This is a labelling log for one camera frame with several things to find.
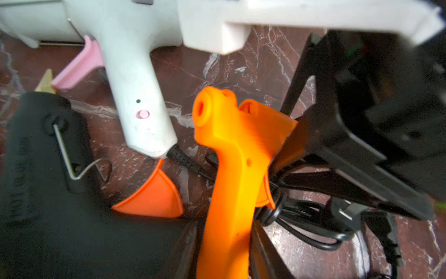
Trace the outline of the orange glue gun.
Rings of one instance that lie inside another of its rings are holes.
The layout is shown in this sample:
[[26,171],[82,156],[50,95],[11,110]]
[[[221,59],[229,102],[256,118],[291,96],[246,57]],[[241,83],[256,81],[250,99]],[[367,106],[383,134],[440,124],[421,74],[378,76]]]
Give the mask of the orange glue gun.
[[230,90],[204,88],[193,105],[195,140],[218,158],[197,262],[199,279],[245,279],[254,211],[275,208],[268,168],[297,122]]

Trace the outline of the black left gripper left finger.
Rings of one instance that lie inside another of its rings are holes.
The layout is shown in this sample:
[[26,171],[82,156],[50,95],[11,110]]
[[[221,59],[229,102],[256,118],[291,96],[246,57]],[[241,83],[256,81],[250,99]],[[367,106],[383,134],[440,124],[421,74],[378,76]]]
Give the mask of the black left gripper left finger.
[[157,274],[157,279],[189,278],[197,251],[198,236],[197,223],[188,224]]

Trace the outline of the white orange-trigger glue gun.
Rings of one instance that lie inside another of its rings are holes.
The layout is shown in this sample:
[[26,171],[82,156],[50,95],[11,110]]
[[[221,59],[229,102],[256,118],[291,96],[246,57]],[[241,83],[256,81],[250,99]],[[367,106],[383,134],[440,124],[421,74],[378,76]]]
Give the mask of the white orange-trigger glue gun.
[[430,1],[178,1],[184,45],[227,55],[253,25],[393,33],[419,45],[445,29]]

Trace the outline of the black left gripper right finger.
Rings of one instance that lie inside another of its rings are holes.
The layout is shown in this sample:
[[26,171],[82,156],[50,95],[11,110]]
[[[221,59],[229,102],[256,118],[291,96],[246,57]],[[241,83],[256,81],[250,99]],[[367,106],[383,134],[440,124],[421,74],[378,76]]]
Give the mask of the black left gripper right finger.
[[252,279],[294,279],[259,221],[253,222],[249,266]]

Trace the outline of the large white pink-trigger glue gun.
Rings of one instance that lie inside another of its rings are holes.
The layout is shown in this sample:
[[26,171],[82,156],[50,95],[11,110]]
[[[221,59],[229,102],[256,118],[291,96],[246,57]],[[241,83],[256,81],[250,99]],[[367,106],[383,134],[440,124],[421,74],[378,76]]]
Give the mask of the large white pink-trigger glue gun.
[[69,91],[103,67],[127,145],[165,158],[177,143],[151,52],[186,45],[220,55],[240,50],[250,27],[218,22],[222,1],[2,1],[1,30],[32,48],[84,43],[53,81]]

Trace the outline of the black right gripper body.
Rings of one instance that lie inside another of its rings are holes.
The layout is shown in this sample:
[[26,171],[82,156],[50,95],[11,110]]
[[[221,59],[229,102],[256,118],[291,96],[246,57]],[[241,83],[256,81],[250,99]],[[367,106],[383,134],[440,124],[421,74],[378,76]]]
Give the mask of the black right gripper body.
[[308,79],[315,103],[271,163],[280,187],[418,220],[446,199],[446,34],[415,45],[391,33],[309,35],[281,112]]

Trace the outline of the black orange-trigger glue gun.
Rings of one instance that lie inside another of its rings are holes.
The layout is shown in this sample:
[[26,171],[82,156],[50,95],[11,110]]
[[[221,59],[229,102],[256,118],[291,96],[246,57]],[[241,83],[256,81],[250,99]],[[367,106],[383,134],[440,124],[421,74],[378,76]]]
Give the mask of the black orange-trigger glue gun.
[[3,279],[156,279],[190,223],[158,162],[117,204],[101,182],[85,118],[52,87],[47,70],[11,117],[1,174]]

